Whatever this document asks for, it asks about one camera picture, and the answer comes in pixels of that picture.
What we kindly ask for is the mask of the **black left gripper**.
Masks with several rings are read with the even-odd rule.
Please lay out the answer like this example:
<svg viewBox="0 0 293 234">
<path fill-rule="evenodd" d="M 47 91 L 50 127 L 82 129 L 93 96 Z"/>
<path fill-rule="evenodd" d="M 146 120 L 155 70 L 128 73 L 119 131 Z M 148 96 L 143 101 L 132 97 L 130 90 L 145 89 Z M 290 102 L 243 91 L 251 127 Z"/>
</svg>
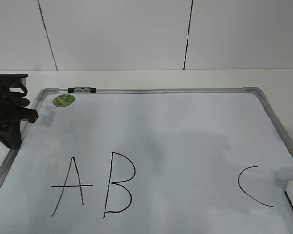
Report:
<svg viewBox="0 0 293 234">
<path fill-rule="evenodd" d="M 0 142 L 9 149 L 17 149 L 22 144 L 20 121 L 36 122 L 38 113 L 28 109 L 30 101 L 26 86 L 8 88 L 0 81 Z"/>
</svg>

